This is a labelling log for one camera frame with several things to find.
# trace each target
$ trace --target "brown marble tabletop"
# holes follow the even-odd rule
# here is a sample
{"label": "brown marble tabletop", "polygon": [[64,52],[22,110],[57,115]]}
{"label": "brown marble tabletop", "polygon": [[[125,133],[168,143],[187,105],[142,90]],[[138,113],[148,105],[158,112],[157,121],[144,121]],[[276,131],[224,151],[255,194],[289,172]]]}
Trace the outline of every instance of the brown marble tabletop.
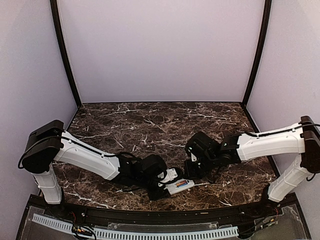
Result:
{"label": "brown marble tabletop", "polygon": [[[253,131],[238,103],[150,102],[88,103],[82,105],[69,130],[76,138],[108,153],[131,152],[144,158],[160,155],[168,167],[183,169],[184,146],[203,131],[221,142],[224,136]],[[136,211],[185,211],[236,206],[260,200],[263,188],[276,177],[266,157],[221,169],[170,198],[149,201],[140,189],[123,187],[76,166],[53,164],[68,203]]]}

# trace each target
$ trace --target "black frame edge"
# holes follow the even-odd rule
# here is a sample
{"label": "black frame edge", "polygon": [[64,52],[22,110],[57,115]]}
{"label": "black frame edge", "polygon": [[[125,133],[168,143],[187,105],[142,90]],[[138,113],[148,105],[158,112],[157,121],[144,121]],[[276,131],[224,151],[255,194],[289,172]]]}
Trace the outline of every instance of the black frame edge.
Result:
{"label": "black frame edge", "polygon": [[[245,116],[248,118],[249,122],[250,122],[250,125],[252,126],[253,130],[256,132],[256,133],[259,133],[259,129],[254,121],[254,119],[252,118],[251,114],[249,113],[248,109],[246,108],[246,106],[243,104],[243,103],[240,103],[240,106],[245,114]],[[269,160],[269,163],[274,171],[274,174],[275,176],[278,178],[280,177],[280,172],[278,170],[278,167],[275,163],[275,160],[272,156],[266,156]]]}
{"label": "black frame edge", "polygon": [[255,51],[255,56],[254,56],[254,60],[253,60],[253,65],[252,65],[249,81],[246,86],[245,94],[244,94],[244,97],[242,100],[242,104],[245,107],[247,106],[247,104],[249,102],[251,92],[254,88],[254,84],[255,84],[255,80],[256,80],[256,76],[257,76],[257,72],[258,72],[258,68],[259,68],[259,64],[260,64],[260,60],[261,60],[261,56],[262,56],[262,52],[264,50],[267,29],[268,29],[268,23],[269,23],[269,18],[270,18],[270,12],[271,12],[271,3],[272,3],[272,0],[265,0],[265,2],[264,2],[264,10],[263,10],[263,17],[262,17],[260,34],[259,34],[259,40],[258,40],[258,44],[257,44],[256,51]]}
{"label": "black frame edge", "polygon": [[[294,192],[289,193],[283,201],[280,202],[282,207],[295,204],[300,215],[304,232],[307,238],[311,239],[309,228],[305,216],[302,212],[299,200]],[[73,203],[65,203],[65,206],[80,213],[86,213],[85,223],[89,225],[107,226],[109,223],[123,224],[147,224],[147,225],[180,225],[186,224],[186,221],[192,223],[219,222],[222,225],[232,224],[233,226],[243,226],[253,223],[254,219],[243,218],[239,213],[243,210],[256,208],[260,203],[252,202],[237,206],[210,208],[205,210],[190,211],[132,211],[132,210],[115,210],[99,207],[83,206]],[[21,237],[24,222],[28,215],[30,206],[46,209],[46,203],[43,197],[31,194],[26,204],[24,214],[20,221],[19,231],[16,240]]]}
{"label": "black frame edge", "polygon": [[67,126],[66,129],[65,129],[66,131],[69,131],[69,128],[70,128],[71,124],[73,123],[73,121],[75,120],[75,117],[77,116],[77,114],[78,114],[78,112],[79,112],[79,109],[80,109],[80,107],[78,107],[78,108],[76,109],[76,111],[75,111],[75,113],[74,113],[74,115],[73,115],[70,123],[68,124],[68,126]]}
{"label": "black frame edge", "polygon": [[81,107],[82,103],[81,103],[80,95],[77,90],[76,82],[75,82],[75,79],[74,79],[74,76],[73,76],[73,73],[71,70],[71,66],[70,66],[70,62],[69,62],[69,58],[68,58],[68,54],[67,54],[65,40],[64,40],[64,36],[63,36],[62,28],[61,28],[57,0],[50,0],[50,5],[51,5],[52,19],[53,19],[56,39],[58,41],[65,73],[68,78],[68,82],[69,82],[69,85],[70,85],[70,88],[72,91],[73,98],[75,100],[77,107],[79,108],[79,107]]}

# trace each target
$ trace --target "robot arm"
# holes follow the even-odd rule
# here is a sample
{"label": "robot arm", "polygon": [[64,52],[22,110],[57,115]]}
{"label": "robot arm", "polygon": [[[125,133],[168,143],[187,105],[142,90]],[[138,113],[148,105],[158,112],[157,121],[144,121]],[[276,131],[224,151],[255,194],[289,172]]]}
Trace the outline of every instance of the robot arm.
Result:
{"label": "robot arm", "polygon": [[252,158],[297,153],[290,167],[267,188],[266,198],[280,202],[305,178],[320,172],[320,133],[310,117],[291,126],[260,133],[227,136],[222,143],[198,132],[185,146],[191,157],[185,161],[186,178],[204,177],[213,168]]}
{"label": "robot arm", "polygon": [[167,168],[158,155],[141,159],[128,152],[110,154],[101,151],[64,131],[63,123],[55,120],[30,134],[27,150],[20,159],[23,166],[20,168],[34,176],[48,204],[60,204],[62,201],[53,160],[86,169],[117,184],[147,189],[151,200],[194,186],[192,180],[182,178],[182,170]]}

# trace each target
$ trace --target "wire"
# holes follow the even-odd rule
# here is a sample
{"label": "wire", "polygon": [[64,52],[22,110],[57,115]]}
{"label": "wire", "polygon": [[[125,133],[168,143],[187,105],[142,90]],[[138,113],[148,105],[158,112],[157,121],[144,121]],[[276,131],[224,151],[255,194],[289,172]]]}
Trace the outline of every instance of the wire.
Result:
{"label": "wire", "polygon": [[314,179],[315,178],[315,176],[316,176],[316,174],[314,173],[313,175],[312,175],[312,177],[311,178],[305,178],[308,182],[311,182],[312,181],[312,179]]}
{"label": "wire", "polygon": [[[56,219],[62,221],[62,222],[66,222],[68,220],[66,219],[63,219],[61,217],[58,217],[56,216],[55,214],[52,213],[52,211],[47,207],[46,210]],[[77,232],[73,232],[76,237],[73,235],[73,237],[75,237],[76,239],[79,239],[79,240],[86,240],[86,239],[90,239],[92,236],[94,237],[94,240],[97,240],[97,236],[95,234],[95,232],[89,227],[89,226],[85,226],[83,224],[78,224],[78,223],[75,223],[76,222],[76,215],[75,213],[72,211],[70,212],[72,215],[73,215],[73,223],[72,223],[72,227],[76,227],[76,226],[79,226],[80,228],[83,228],[83,229],[86,229],[88,230],[92,235],[90,237],[82,237],[82,236],[79,236]]]}
{"label": "wire", "polygon": [[34,175],[32,175],[32,176],[33,176],[33,179],[34,179],[35,184],[37,185],[37,187],[39,187],[39,183],[37,182],[35,176],[34,176]]}
{"label": "wire", "polygon": [[60,136],[46,136],[42,139],[40,139],[39,141],[36,141],[31,147],[29,147],[23,154],[22,156],[20,157],[20,160],[18,162],[18,169],[24,169],[25,167],[24,166],[20,166],[21,165],[21,162],[22,160],[24,159],[24,157],[28,154],[28,152],[30,152],[35,146],[37,146],[38,144],[44,142],[45,140],[48,140],[48,139],[57,139],[57,138],[60,138]]}
{"label": "wire", "polygon": [[[21,166],[21,162],[22,162],[22,160],[24,159],[24,157],[28,154],[28,152],[30,152],[35,146],[39,145],[40,143],[42,143],[42,142],[44,142],[44,141],[46,141],[46,140],[48,140],[48,139],[58,139],[58,138],[65,139],[65,140],[68,140],[68,141],[72,141],[74,144],[77,144],[77,145],[79,145],[79,146],[81,146],[81,147],[83,147],[83,148],[85,148],[85,149],[88,149],[88,150],[90,150],[90,151],[92,151],[92,152],[94,152],[94,153],[96,153],[96,154],[101,155],[100,152],[98,152],[98,151],[96,151],[96,150],[94,150],[94,149],[92,149],[92,148],[90,148],[90,147],[84,146],[84,145],[82,145],[81,143],[78,143],[78,142],[76,142],[76,141],[73,141],[72,139],[69,139],[69,138],[67,138],[67,137],[65,137],[65,136],[58,136],[58,135],[57,135],[57,136],[46,136],[46,137],[40,139],[39,141],[36,141],[31,147],[29,147],[29,148],[22,154],[22,156],[20,157],[19,162],[18,162],[18,169],[24,169],[24,168],[25,168],[24,166]],[[136,157],[135,155],[133,155],[132,153],[126,152],[126,151],[121,151],[121,152],[119,152],[119,153],[112,154],[112,155],[106,155],[106,154],[103,154],[103,155],[104,155],[105,157],[108,157],[108,158],[111,158],[111,157],[119,157],[119,156],[123,156],[123,155],[129,155],[129,156],[131,156],[131,157],[133,157],[133,158],[137,158],[137,157]]]}
{"label": "wire", "polygon": [[300,128],[303,128],[303,127],[308,127],[308,126],[320,127],[320,124],[310,123],[310,124],[305,124],[305,125],[299,125],[299,126],[296,126],[294,128],[289,128],[289,129],[286,129],[286,130],[274,131],[274,132],[263,133],[263,134],[259,134],[259,132],[251,133],[251,132],[248,132],[248,131],[245,131],[244,133],[249,135],[250,137],[255,137],[255,138],[257,138],[257,137],[267,137],[267,136],[270,136],[270,135],[282,134],[282,133],[290,132],[292,130],[297,130],[297,129],[300,129]]}
{"label": "wire", "polygon": [[133,158],[137,158],[137,159],[138,159],[138,157],[136,157],[135,155],[133,155],[132,153],[127,152],[127,151],[121,151],[121,152],[116,153],[116,154],[110,154],[110,155],[108,155],[108,154],[104,154],[102,151],[99,152],[99,151],[97,151],[97,150],[95,150],[95,149],[93,149],[93,148],[91,148],[91,147],[88,147],[88,146],[86,146],[86,145],[83,145],[83,144],[81,144],[81,143],[79,143],[79,142],[77,142],[77,141],[74,141],[74,140],[72,140],[72,139],[70,139],[70,138],[68,138],[68,137],[62,136],[61,138],[64,139],[64,140],[71,141],[72,143],[74,143],[74,144],[76,144],[76,145],[79,145],[80,147],[83,147],[83,148],[85,148],[85,149],[87,149],[87,150],[89,150],[89,151],[91,151],[91,152],[96,153],[96,154],[103,155],[104,157],[107,157],[107,158],[118,157],[118,156],[122,156],[122,155],[129,155],[129,156],[131,156],[131,157],[133,157]]}
{"label": "wire", "polygon": [[252,219],[259,219],[259,218],[262,217],[262,214],[260,214],[260,215],[250,215],[250,214],[247,214],[247,213],[244,213],[244,212],[239,213],[239,215],[247,216],[247,217],[252,218]]}
{"label": "wire", "polygon": [[[217,168],[217,170],[215,171],[215,174],[212,176],[212,178],[215,178],[215,177],[219,174],[220,170],[221,170],[221,166],[219,166],[219,167]],[[215,184],[215,183],[216,183],[216,180],[217,180],[217,179],[214,179],[213,181],[211,181],[208,177],[207,177],[206,179],[208,180],[208,182],[209,182],[210,184]]]}
{"label": "wire", "polygon": [[265,218],[263,218],[262,220],[260,220],[257,224],[255,224],[255,225],[252,226],[251,228],[249,228],[249,229],[247,229],[247,230],[245,230],[245,231],[243,231],[243,232],[239,232],[239,234],[240,234],[240,235],[252,235],[252,234],[254,234],[254,233],[262,230],[263,228],[265,228],[265,226],[270,227],[271,225],[268,225],[268,224],[273,223],[273,222],[275,221],[275,219],[279,216],[279,210],[278,210],[276,207],[274,208],[274,211],[276,212],[276,216],[273,217],[273,218],[271,218],[268,222],[262,224],[262,225],[261,225],[258,229],[256,229],[255,231],[249,232],[250,230],[252,230],[252,229],[256,228],[258,225],[260,225],[262,222],[264,222],[264,221],[268,218],[268,216],[266,216]]}
{"label": "wire", "polygon": [[239,232],[239,234],[244,234],[246,232],[249,232],[250,230],[256,228],[256,226],[258,226],[259,224],[261,224],[264,220],[266,220],[268,217],[266,216],[265,218],[263,218],[262,220],[260,220],[257,224],[255,224],[254,226],[250,227],[249,229]]}

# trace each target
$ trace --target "lavender wall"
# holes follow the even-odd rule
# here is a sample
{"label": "lavender wall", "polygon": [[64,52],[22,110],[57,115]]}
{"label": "lavender wall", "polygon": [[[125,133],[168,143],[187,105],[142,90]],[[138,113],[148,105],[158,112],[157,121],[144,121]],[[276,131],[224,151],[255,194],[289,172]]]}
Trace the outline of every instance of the lavender wall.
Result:
{"label": "lavender wall", "polygon": [[[248,109],[261,131],[299,122],[320,123],[320,2],[272,2],[268,32]],[[292,155],[275,157],[280,172]],[[320,236],[320,177],[303,182],[296,194],[312,239]]]}
{"label": "lavender wall", "polygon": [[0,239],[16,238],[30,193],[18,170],[31,131],[54,119],[66,125],[76,104],[62,64],[49,0],[0,4]]}
{"label": "lavender wall", "polygon": [[89,102],[241,101],[264,0],[59,0]]}

